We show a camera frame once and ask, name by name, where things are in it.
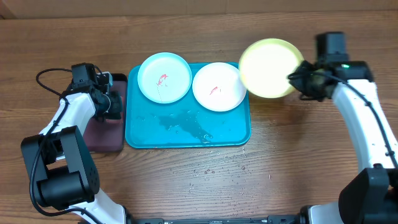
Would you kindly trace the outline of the yellow plate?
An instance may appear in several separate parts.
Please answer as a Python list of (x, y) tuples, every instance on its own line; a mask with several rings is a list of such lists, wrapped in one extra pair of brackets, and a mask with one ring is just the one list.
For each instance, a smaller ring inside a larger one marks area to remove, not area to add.
[(293, 44), (282, 39), (262, 39), (251, 44), (240, 57), (240, 79), (256, 96), (282, 98), (294, 91), (287, 76), (303, 61), (302, 53)]

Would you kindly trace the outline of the light blue plate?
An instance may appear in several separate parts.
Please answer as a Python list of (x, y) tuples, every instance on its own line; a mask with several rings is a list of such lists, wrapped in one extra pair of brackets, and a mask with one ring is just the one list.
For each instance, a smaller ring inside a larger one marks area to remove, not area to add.
[(142, 94), (161, 104), (181, 100), (188, 93), (192, 80), (192, 70), (186, 60), (170, 52), (151, 55), (137, 73)]

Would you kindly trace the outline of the teal plastic tray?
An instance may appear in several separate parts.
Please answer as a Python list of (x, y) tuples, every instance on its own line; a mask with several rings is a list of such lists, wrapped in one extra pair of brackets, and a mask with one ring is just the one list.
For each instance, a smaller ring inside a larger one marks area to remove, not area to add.
[(125, 139), (136, 149), (240, 146), (251, 137), (249, 98), (227, 112), (210, 111), (189, 91), (175, 103), (149, 100), (134, 67), (128, 76)]

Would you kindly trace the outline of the white plate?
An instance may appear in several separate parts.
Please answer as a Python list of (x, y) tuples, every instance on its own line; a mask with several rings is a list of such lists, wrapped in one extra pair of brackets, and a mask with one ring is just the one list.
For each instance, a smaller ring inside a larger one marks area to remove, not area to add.
[(199, 104), (215, 112), (234, 109), (247, 92), (239, 70), (224, 62), (210, 63), (199, 69), (193, 79), (192, 90)]

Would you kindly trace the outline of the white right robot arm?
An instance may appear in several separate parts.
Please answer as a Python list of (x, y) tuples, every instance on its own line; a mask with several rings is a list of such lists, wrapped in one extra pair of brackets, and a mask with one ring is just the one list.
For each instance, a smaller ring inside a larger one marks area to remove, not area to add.
[(307, 223), (397, 223), (397, 139), (366, 62), (303, 62), (288, 79), (303, 100), (332, 99), (358, 160), (358, 174), (338, 201), (308, 207)]

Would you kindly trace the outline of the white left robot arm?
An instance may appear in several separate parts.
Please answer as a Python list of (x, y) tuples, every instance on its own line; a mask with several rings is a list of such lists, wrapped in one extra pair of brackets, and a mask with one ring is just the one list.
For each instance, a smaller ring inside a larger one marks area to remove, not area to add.
[(59, 97), (60, 107), (49, 125), (21, 142), (32, 205), (46, 217), (75, 213), (88, 223), (133, 223), (128, 210), (101, 190), (83, 139), (92, 117), (120, 119), (120, 94), (85, 87)]

